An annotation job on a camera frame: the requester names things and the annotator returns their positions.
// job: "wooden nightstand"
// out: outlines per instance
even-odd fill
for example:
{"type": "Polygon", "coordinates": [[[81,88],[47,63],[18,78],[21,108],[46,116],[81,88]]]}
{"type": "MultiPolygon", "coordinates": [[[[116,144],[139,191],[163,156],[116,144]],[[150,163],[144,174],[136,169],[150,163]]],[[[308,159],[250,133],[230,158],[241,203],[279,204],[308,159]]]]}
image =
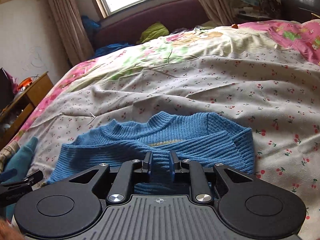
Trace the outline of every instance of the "wooden nightstand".
{"type": "Polygon", "coordinates": [[[41,100],[51,90],[53,84],[48,77],[48,72],[44,73],[5,109],[0,115],[0,124],[8,123],[9,119],[15,119],[5,132],[0,134],[0,150],[6,146],[16,135],[21,126],[41,102],[41,100]]]}

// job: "floral bedsheet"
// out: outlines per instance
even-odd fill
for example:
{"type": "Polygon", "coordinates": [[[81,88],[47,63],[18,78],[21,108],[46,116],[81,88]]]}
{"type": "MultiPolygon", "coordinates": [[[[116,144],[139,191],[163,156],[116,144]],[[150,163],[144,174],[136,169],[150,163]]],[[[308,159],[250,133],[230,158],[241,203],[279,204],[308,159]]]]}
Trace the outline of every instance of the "floral bedsheet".
{"type": "Polygon", "coordinates": [[[82,64],[83,73],[20,138],[39,139],[29,172],[40,169],[47,179],[62,143],[113,118],[216,112],[252,128],[255,175],[297,194],[307,207],[300,237],[320,237],[319,65],[268,31],[228,27],[162,37],[82,64]]]}

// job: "television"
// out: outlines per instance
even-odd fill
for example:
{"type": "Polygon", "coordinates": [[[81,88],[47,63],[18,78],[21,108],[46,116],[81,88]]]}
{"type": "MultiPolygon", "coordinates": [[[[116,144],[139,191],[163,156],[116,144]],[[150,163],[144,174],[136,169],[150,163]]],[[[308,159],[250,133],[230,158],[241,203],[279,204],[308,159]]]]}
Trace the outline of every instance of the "television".
{"type": "Polygon", "coordinates": [[[14,99],[11,80],[3,68],[0,69],[0,112],[14,99]]]}

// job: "circular pad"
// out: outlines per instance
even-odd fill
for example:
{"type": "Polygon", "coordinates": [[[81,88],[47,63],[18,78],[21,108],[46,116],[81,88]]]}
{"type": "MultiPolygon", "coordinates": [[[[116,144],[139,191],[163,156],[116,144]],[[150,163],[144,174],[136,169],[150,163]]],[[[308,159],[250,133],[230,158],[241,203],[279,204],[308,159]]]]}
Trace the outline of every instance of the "circular pad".
{"type": "Polygon", "coordinates": [[[65,238],[88,228],[102,212],[91,188],[62,181],[25,194],[14,210],[20,231],[33,238],[65,238]]]}
{"type": "Polygon", "coordinates": [[[250,212],[259,216],[274,216],[281,212],[282,202],[272,196],[256,195],[245,202],[250,212]]]}
{"type": "Polygon", "coordinates": [[[75,206],[74,201],[66,196],[56,195],[45,197],[38,202],[38,211],[49,217],[58,217],[70,212],[75,206]]]}

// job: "blue sweater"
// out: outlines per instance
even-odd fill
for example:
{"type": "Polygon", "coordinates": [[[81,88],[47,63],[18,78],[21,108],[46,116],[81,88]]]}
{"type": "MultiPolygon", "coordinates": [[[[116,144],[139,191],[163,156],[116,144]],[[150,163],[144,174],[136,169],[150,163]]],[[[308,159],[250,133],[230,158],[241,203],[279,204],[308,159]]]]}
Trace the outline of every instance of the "blue sweater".
{"type": "Polygon", "coordinates": [[[180,160],[189,158],[205,167],[224,163],[252,173],[254,152],[252,132],[216,113],[191,116],[159,112],[146,123],[112,120],[105,126],[79,135],[63,144],[48,183],[69,177],[100,163],[119,167],[121,163],[144,159],[153,152],[151,183],[138,184],[139,194],[186,194],[188,187],[172,184],[168,154],[175,150],[180,160]]]}

